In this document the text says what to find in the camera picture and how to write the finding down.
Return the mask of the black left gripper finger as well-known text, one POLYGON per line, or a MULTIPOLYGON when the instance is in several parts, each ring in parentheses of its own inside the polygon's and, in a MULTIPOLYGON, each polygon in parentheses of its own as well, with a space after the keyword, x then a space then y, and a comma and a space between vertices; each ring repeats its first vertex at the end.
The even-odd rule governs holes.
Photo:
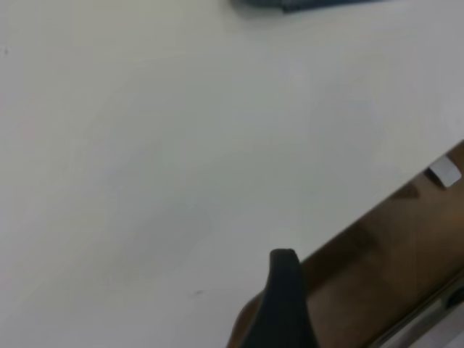
POLYGON ((267 282, 254 307, 245 307, 229 347, 318 347, 306 303, 302 266, 292 249, 270 253, 267 282))

